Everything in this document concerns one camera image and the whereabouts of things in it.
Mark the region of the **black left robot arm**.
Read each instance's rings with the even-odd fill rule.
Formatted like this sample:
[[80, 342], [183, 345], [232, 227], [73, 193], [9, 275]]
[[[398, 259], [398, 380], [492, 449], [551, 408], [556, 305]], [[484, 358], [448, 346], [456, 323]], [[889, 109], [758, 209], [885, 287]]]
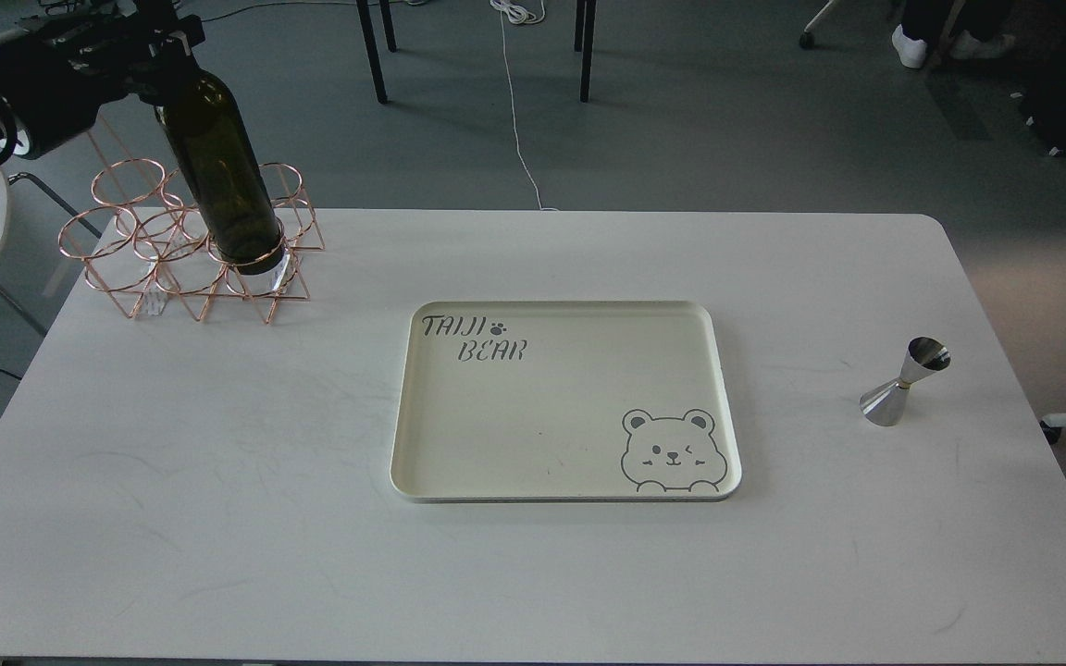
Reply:
[[0, 166], [53, 152], [130, 94], [156, 105], [204, 38], [177, 1], [43, 1], [0, 34]]

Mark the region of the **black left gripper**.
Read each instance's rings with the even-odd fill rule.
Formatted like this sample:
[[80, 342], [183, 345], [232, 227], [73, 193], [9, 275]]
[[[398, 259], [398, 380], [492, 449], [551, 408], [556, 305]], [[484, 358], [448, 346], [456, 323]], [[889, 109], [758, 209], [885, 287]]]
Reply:
[[93, 9], [86, 25], [37, 25], [0, 33], [0, 93], [18, 137], [14, 155], [38, 159], [85, 132], [102, 105], [128, 94], [131, 65], [165, 47], [189, 56], [205, 40], [201, 18], [179, 16], [174, 1]]

